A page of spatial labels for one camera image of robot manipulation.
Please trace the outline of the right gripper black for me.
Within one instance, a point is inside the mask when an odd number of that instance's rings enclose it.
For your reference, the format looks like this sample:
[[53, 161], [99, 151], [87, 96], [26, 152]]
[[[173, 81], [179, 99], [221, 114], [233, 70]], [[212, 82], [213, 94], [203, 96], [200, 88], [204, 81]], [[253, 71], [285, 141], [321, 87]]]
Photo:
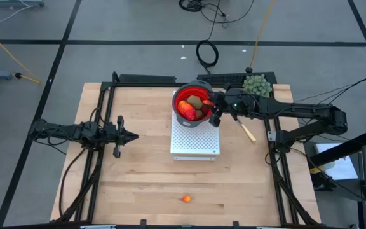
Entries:
[[207, 104], [207, 112], [212, 113], [209, 123], [218, 127], [224, 113], [230, 114], [237, 121], [238, 116], [250, 118], [250, 96], [242, 89], [234, 88], [230, 83], [223, 86], [225, 92], [209, 91], [209, 99], [213, 105]]

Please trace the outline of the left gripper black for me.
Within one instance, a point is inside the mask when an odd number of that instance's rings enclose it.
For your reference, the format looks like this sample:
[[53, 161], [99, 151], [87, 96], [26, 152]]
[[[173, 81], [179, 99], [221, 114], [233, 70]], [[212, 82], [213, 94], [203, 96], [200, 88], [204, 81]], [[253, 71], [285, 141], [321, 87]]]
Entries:
[[122, 116], [118, 116], [116, 124], [110, 122], [106, 125], [104, 128], [104, 135], [106, 143], [115, 144], [113, 150], [113, 155], [115, 158], [121, 157], [120, 147], [139, 138], [138, 134], [129, 132], [124, 128], [124, 119]]

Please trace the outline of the red yellow toy mango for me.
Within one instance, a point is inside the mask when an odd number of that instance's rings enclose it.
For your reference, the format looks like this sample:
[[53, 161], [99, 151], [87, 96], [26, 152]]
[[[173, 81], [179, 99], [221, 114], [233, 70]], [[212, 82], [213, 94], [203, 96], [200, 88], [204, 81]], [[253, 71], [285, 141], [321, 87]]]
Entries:
[[181, 115], [189, 121], [194, 121], [197, 117], [195, 108], [192, 107], [189, 103], [182, 100], [177, 105], [178, 111], [181, 113]]

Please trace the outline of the red collapsible bowl grey rim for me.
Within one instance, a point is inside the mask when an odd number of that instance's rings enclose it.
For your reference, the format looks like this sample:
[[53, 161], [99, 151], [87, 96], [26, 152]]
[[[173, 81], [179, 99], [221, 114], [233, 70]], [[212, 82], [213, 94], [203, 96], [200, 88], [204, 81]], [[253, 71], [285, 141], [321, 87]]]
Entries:
[[204, 105], [204, 104], [203, 104], [202, 108], [199, 109], [203, 112], [202, 118], [199, 120], [195, 119], [194, 121], [186, 120], [181, 115], [181, 113], [178, 111], [178, 108], [177, 108], [177, 105], [180, 101], [182, 101], [182, 100], [186, 101], [186, 99], [191, 95], [198, 96], [202, 101], [210, 100], [209, 96], [208, 96], [209, 91], [212, 91], [212, 87], [210, 84], [208, 84], [204, 81], [194, 80], [190, 83], [187, 83], [187, 84], [181, 86], [174, 93], [173, 100], [172, 100], [172, 106], [173, 106], [173, 110], [177, 116], [177, 121], [179, 124], [181, 124], [184, 127], [194, 128], [194, 127], [197, 127], [201, 122], [204, 122], [210, 118], [212, 113], [207, 112], [207, 105]]

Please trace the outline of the white perforated metal shelf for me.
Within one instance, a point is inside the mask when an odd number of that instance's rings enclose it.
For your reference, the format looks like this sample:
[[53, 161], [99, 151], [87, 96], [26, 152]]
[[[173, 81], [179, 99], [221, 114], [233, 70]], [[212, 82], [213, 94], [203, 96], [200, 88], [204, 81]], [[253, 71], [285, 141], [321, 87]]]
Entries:
[[170, 154], [174, 160], [215, 161], [220, 155], [219, 128], [209, 123], [209, 114], [202, 120], [179, 123], [179, 114], [172, 110]]

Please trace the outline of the green artificial potted plant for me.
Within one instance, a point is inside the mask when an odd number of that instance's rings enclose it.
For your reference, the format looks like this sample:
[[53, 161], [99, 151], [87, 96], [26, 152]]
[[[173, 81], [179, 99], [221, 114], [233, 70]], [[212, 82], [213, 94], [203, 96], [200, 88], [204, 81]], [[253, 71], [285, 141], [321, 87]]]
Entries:
[[273, 91], [270, 82], [267, 81], [265, 75], [247, 76], [243, 82], [244, 91], [249, 94], [269, 97]]

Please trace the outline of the black rectangular box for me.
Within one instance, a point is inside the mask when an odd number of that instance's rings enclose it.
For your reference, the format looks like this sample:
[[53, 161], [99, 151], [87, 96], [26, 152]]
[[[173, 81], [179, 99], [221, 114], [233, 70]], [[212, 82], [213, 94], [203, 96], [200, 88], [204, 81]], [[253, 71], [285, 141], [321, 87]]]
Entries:
[[157, 76], [157, 75], [142, 75], [142, 74], [121, 74], [120, 82], [125, 83], [175, 83], [174, 76]]

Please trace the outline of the white paper sheet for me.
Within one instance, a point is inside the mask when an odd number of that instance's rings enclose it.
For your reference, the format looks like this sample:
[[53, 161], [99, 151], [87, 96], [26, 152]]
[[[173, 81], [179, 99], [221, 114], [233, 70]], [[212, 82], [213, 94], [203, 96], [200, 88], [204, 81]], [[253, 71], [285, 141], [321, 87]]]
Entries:
[[[340, 145], [340, 143], [316, 143], [314, 148], [315, 151], [320, 154], [338, 145]], [[319, 169], [336, 181], [358, 179], [356, 170], [349, 156], [321, 165], [319, 166]]]

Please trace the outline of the black aluminium table frame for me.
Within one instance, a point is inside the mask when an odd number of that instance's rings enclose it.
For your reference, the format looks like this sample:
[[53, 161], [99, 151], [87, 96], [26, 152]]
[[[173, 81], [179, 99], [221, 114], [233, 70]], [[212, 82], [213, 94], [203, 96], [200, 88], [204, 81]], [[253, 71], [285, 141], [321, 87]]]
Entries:
[[[172, 96], [177, 84], [118, 83], [111, 121], [139, 135], [115, 158], [107, 146], [94, 195], [78, 214], [94, 224], [279, 226], [301, 223], [287, 199], [277, 201], [278, 186], [268, 165], [266, 123], [242, 118], [256, 138], [228, 114], [219, 129], [215, 161], [177, 161], [170, 154]], [[182, 201], [190, 195], [191, 201]]]

